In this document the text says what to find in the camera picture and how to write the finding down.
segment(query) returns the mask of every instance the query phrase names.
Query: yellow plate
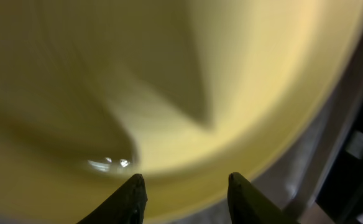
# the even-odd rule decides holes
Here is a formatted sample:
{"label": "yellow plate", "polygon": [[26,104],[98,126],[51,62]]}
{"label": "yellow plate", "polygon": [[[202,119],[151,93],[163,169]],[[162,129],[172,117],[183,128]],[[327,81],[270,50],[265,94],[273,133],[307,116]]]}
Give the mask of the yellow plate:
{"label": "yellow plate", "polygon": [[[0,215],[75,223],[131,172],[147,222],[218,202],[230,172],[257,177],[304,130],[362,28],[358,0],[0,1]],[[139,162],[78,172],[40,135],[134,144]]]}

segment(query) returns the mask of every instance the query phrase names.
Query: yellow surface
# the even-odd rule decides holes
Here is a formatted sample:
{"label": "yellow surface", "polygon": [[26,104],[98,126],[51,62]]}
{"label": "yellow surface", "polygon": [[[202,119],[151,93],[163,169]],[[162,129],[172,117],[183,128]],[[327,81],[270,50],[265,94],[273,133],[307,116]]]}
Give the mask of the yellow surface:
{"label": "yellow surface", "polygon": [[217,202],[298,137],[362,28],[358,0],[0,1],[0,214],[74,223],[126,178],[7,124],[91,146],[76,154],[136,146],[147,222]]}

